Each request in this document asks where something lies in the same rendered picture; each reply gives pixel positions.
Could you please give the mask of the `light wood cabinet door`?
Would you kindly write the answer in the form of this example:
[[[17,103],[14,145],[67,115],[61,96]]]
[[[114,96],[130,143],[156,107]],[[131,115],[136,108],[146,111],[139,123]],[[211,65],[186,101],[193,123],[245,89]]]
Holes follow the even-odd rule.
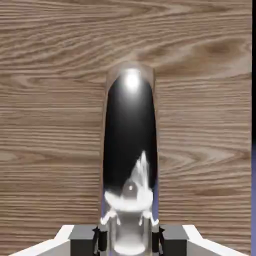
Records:
[[[253,0],[0,0],[0,256],[99,217],[106,74],[155,70],[159,217],[251,254]]]

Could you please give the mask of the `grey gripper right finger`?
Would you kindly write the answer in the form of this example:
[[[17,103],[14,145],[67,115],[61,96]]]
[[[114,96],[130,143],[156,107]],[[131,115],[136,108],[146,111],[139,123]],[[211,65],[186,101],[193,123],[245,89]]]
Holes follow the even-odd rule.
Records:
[[[151,233],[152,256],[248,256],[203,238],[194,225],[159,225]]]

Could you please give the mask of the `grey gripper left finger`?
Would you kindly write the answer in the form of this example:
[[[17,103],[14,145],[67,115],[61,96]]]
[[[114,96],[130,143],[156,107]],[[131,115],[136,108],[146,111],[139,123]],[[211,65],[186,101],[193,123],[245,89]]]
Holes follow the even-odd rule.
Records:
[[[63,225],[54,238],[9,256],[108,256],[108,228],[101,224]]]

